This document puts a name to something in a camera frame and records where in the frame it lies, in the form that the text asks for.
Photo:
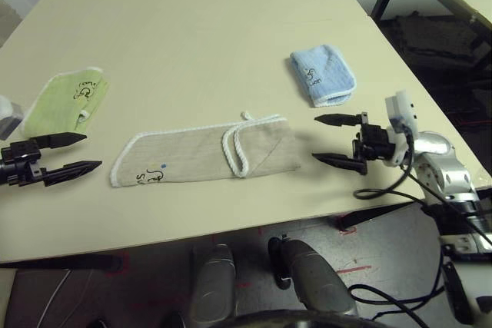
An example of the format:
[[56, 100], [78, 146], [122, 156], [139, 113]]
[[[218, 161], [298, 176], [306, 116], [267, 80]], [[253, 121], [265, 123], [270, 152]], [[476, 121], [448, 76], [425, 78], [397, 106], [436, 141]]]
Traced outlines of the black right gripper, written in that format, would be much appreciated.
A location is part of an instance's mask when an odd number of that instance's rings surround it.
[[395, 144], [390, 142], [388, 133], [379, 125], [369, 124], [365, 112], [350, 114], [323, 114], [314, 118], [330, 126], [356, 126], [361, 129], [352, 141], [353, 158], [343, 154], [312, 153], [312, 157], [322, 163], [339, 169], [367, 174], [367, 161], [390, 160], [395, 152]]

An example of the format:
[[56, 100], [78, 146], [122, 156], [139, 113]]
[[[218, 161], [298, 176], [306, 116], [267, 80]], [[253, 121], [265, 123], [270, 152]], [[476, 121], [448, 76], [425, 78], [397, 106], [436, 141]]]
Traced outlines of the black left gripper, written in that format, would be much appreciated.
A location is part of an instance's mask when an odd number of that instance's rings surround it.
[[40, 149], [67, 147], [86, 139], [84, 134], [63, 132], [35, 137], [34, 141], [19, 141], [1, 149], [1, 185], [19, 187], [42, 182], [46, 187], [72, 181], [99, 167], [101, 161], [78, 161], [47, 171], [40, 168]]

